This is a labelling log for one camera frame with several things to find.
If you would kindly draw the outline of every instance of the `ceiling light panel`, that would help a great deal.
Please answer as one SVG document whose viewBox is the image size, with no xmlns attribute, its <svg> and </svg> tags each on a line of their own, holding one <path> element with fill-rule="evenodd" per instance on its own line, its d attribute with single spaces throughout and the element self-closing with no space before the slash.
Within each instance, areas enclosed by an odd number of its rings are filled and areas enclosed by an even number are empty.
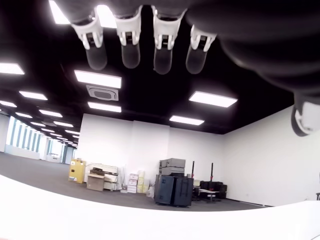
<svg viewBox="0 0 320 240">
<path fill-rule="evenodd" d="M 90 102 L 90 101 L 88 101 L 88 105 L 92 109 L 99 109 L 99 110 L 105 110 L 105 111 L 121 113 L 121 107 L 120 106 L 101 104 L 101 103 Z"/>
<path fill-rule="evenodd" d="M 80 134 L 80 132 L 77 131 L 70 131 L 70 130 L 65 130 L 69 134 Z"/>
<path fill-rule="evenodd" d="M 63 25 L 70 24 L 69 20 L 60 10 L 60 8 L 58 7 L 55 1 L 50 0 L 49 4 L 50 4 L 54 22 L 56 24 L 63 24 Z M 112 28 L 112 29 L 117 28 L 115 17 L 112 14 L 111 10 L 106 5 L 98 5 L 96 7 L 96 11 L 99 16 L 101 27 Z"/>
<path fill-rule="evenodd" d="M 46 131 L 46 132 L 49 132 L 49 133 L 54 133 L 55 131 L 52 131 L 50 129 L 46 129 L 46 128 L 41 128 L 42 131 Z"/>
<path fill-rule="evenodd" d="M 28 114 L 24 114 L 24 113 L 21 113 L 21 112 L 16 112 L 15 114 L 17 114 L 18 116 L 21 116 L 21 117 L 32 119 L 32 116 L 30 116 Z"/>
<path fill-rule="evenodd" d="M 238 99 L 235 99 L 232 97 L 220 96 L 220 95 L 215 95 L 215 94 L 200 92 L 200 91 L 196 91 L 189 98 L 189 100 L 192 102 L 210 104 L 210 105 L 215 105 L 215 106 L 224 107 L 224 108 L 228 108 L 232 104 L 234 104 L 236 101 L 238 101 Z"/>
<path fill-rule="evenodd" d="M 46 96 L 42 93 L 35 93 L 29 91 L 19 91 L 19 93 L 22 94 L 24 97 L 30 99 L 48 100 L 48 98 L 46 98 Z"/>
<path fill-rule="evenodd" d="M 65 127 L 70 127 L 70 128 L 74 127 L 72 124 L 69 124 L 69 123 L 64 123 L 64 122 L 59 122 L 59 121 L 53 121 L 53 122 L 54 122 L 54 124 L 60 125 L 60 126 L 65 126 Z"/>
<path fill-rule="evenodd" d="M 36 126 L 41 126 L 41 127 L 45 127 L 46 125 L 42 124 L 42 123 L 37 123 L 37 122 L 31 122 L 31 124 L 36 125 Z"/>
<path fill-rule="evenodd" d="M 17 107 L 14 103 L 9 102 L 9 101 L 0 101 L 0 104 L 8 106 L 8 107 L 13 107 L 13 108 Z"/>
<path fill-rule="evenodd" d="M 21 67 L 16 63 L 0 63 L 0 73 L 3 74 L 25 74 Z"/>
<path fill-rule="evenodd" d="M 50 4 L 51 12 L 53 15 L 53 19 L 56 24 L 70 24 L 69 20 L 60 10 L 60 8 L 58 7 L 55 1 L 50 0 L 49 4 Z"/>
<path fill-rule="evenodd" d="M 74 70 L 76 79 L 81 83 L 86 84 L 95 84 L 105 87 L 111 87 L 120 89 L 121 88 L 121 77 L 119 76 L 110 76 L 100 73 L 88 72 Z"/>
<path fill-rule="evenodd" d="M 62 135 L 55 134 L 55 133 L 50 133 L 52 136 L 57 136 L 57 137 L 62 137 Z"/>
<path fill-rule="evenodd" d="M 39 110 L 40 113 L 45 114 L 45 115 L 50 115 L 50 116 L 55 116 L 55 117 L 59 117 L 62 118 L 62 115 L 58 112 L 54 112 L 54 111 L 47 111 L 47 110 Z"/>
<path fill-rule="evenodd" d="M 200 119 L 194 119 L 194 118 L 188 118 L 188 117 L 176 116 L 176 115 L 173 115 L 170 118 L 170 121 L 183 123 L 183 124 L 197 125 L 197 126 L 205 122 L 204 120 L 200 120 Z"/>
</svg>

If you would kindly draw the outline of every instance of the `gray equipment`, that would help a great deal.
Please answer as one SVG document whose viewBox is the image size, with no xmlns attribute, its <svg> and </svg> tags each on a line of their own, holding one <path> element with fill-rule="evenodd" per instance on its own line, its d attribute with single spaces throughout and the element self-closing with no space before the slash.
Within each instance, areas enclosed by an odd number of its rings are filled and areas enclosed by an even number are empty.
<svg viewBox="0 0 320 240">
<path fill-rule="evenodd" d="M 160 168 L 167 168 L 167 167 L 185 168 L 185 166 L 186 166 L 186 160 L 184 159 L 169 158 L 169 159 L 160 161 Z"/>
<path fill-rule="evenodd" d="M 170 175 L 172 173 L 182 173 L 185 174 L 185 169 L 183 167 L 163 167 L 159 169 L 159 174 L 161 175 Z"/>
</svg>

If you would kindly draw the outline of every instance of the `beige box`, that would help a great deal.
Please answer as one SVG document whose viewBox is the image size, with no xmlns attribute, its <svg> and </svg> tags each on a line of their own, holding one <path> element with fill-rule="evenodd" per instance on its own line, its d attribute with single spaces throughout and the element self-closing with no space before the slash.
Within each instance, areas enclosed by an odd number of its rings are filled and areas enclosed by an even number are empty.
<svg viewBox="0 0 320 240">
<path fill-rule="evenodd" d="M 138 179 L 138 186 L 143 186 L 145 182 L 145 179 L 143 177 L 139 177 Z"/>
<path fill-rule="evenodd" d="M 144 188 L 144 186 L 142 186 L 142 185 L 137 186 L 136 192 L 137 192 L 138 194 L 142 194 L 142 193 L 143 193 L 143 188 Z"/>
</svg>

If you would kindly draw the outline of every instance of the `black equipment case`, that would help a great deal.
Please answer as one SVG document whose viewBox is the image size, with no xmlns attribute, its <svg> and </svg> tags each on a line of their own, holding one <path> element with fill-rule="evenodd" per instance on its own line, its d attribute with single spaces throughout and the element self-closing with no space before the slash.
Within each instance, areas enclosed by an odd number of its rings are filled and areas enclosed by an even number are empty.
<svg viewBox="0 0 320 240">
<path fill-rule="evenodd" d="M 158 204 L 171 204 L 175 177 L 157 175 L 154 189 L 154 201 Z"/>
<path fill-rule="evenodd" d="M 176 177 L 173 205 L 181 207 L 191 206 L 193 186 L 193 178 Z"/>
</svg>

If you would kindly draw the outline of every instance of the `gray floor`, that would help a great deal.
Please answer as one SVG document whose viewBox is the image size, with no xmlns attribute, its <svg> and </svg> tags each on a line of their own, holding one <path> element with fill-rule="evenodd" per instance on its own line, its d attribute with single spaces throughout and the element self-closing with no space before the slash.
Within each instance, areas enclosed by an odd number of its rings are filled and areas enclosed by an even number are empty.
<svg viewBox="0 0 320 240">
<path fill-rule="evenodd" d="M 117 191 L 93 191 L 86 184 L 68 181 L 69 165 L 29 159 L 0 152 L 0 175 L 31 185 L 36 188 L 73 198 L 142 209 L 170 211 L 236 211 L 259 209 L 260 206 L 224 199 L 216 204 L 203 201 L 192 202 L 188 208 L 157 205 L 150 197 L 142 193 L 120 193 Z"/>
</svg>

